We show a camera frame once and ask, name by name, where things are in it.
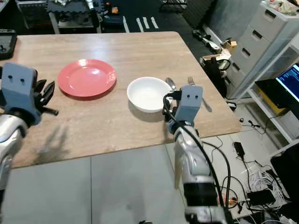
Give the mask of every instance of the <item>wooden table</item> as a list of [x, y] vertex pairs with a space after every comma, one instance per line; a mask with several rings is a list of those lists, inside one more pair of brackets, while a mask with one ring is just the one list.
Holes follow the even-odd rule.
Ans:
[[82, 58], [110, 63], [118, 76], [115, 87], [102, 98], [78, 101], [57, 86], [48, 106], [58, 109], [59, 115], [44, 114], [41, 123], [29, 129], [14, 159], [15, 168], [172, 142], [161, 112], [143, 113], [128, 101], [127, 85], [143, 76], [171, 77], [177, 86], [193, 76], [203, 86], [213, 112], [202, 107], [195, 119], [201, 137], [241, 130], [237, 117], [175, 32], [19, 36], [14, 57], [0, 65], [10, 61], [33, 67], [39, 79], [50, 82], [64, 66]]

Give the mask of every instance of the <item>tangled wires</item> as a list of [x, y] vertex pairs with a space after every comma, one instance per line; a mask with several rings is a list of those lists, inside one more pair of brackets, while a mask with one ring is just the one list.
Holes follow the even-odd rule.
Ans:
[[250, 175], [250, 187], [253, 192], [265, 189], [269, 189], [272, 192], [275, 202], [266, 204], [268, 209], [278, 210], [285, 203], [282, 189], [277, 181], [266, 171], [258, 170], [252, 173]]

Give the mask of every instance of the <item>white tape strip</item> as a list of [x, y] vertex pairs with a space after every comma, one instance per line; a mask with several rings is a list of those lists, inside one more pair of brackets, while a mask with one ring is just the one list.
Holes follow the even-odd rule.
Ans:
[[126, 18], [124, 16], [122, 17], [122, 22], [123, 22], [123, 26], [125, 27], [126, 33], [129, 33], [130, 30], [129, 30], [129, 27], [127, 25], [127, 20], [126, 20]]
[[148, 24], [148, 20], [146, 19], [146, 17], [142, 17], [142, 18], [143, 18], [143, 22], [144, 22], [145, 28], [146, 28], [146, 29], [149, 29], [150, 26], [149, 26], [149, 24]]
[[154, 27], [155, 27], [156, 29], [159, 29], [158, 25], [156, 24], [156, 20], [155, 20], [155, 18], [154, 18], [154, 17], [151, 17], [150, 19], [151, 19], [151, 22], [153, 23]]
[[140, 19], [139, 19], [139, 18], [136, 18], [136, 21], [137, 21], [137, 23], [138, 23], [138, 26], [139, 26], [140, 32], [141, 32], [141, 33], [143, 33], [143, 32], [144, 32], [144, 30], [143, 30], [142, 24], [141, 24], [141, 22], [140, 22]]

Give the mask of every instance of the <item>monitor screen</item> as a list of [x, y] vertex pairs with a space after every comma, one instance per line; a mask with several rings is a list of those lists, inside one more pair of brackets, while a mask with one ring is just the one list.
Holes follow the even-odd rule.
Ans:
[[275, 79], [299, 102], [298, 64], [294, 64]]

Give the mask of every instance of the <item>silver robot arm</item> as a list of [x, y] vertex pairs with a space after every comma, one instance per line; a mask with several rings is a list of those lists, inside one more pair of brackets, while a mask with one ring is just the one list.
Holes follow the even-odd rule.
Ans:
[[[198, 141], [195, 129], [185, 126]], [[180, 179], [184, 186], [187, 202], [185, 218], [191, 224], [230, 223], [230, 214], [225, 214], [223, 207], [217, 203], [214, 179], [210, 168], [200, 149], [182, 128], [174, 133], [175, 141], [175, 188], [178, 189]]]
[[0, 210], [7, 187], [13, 157], [22, 146], [28, 126], [19, 117], [13, 115], [0, 116]]
[[41, 121], [44, 112], [58, 115], [58, 111], [44, 107], [54, 92], [54, 82], [37, 80], [37, 71], [14, 63], [0, 68], [0, 210], [7, 187], [12, 160], [22, 146], [27, 129]]
[[[194, 118], [201, 105], [202, 92], [202, 87], [188, 85], [164, 97], [163, 115], [175, 140], [175, 188], [178, 189], [181, 179], [187, 203], [187, 222], [229, 224], [233, 222], [232, 216], [228, 209], [218, 205], [214, 178], [201, 151], [203, 147], [200, 149], [190, 135], [192, 134], [202, 146], [199, 133], [194, 129]], [[177, 106], [172, 110], [166, 97], [172, 97], [177, 101]]]

